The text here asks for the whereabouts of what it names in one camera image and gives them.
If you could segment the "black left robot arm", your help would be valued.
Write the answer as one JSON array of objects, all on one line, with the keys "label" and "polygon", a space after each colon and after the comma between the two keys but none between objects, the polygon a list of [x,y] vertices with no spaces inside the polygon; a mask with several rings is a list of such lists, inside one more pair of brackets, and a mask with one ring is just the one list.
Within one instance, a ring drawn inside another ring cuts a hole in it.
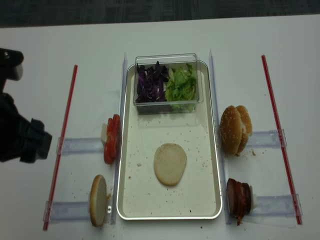
[{"label": "black left robot arm", "polygon": [[23,75],[24,55],[20,51],[0,49],[0,161],[19,158],[32,164],[45,160],[50,150],[52,135],[45,131],[42,121],[24,118],[14,99],[4,92],[7,80],[19,81]]}]

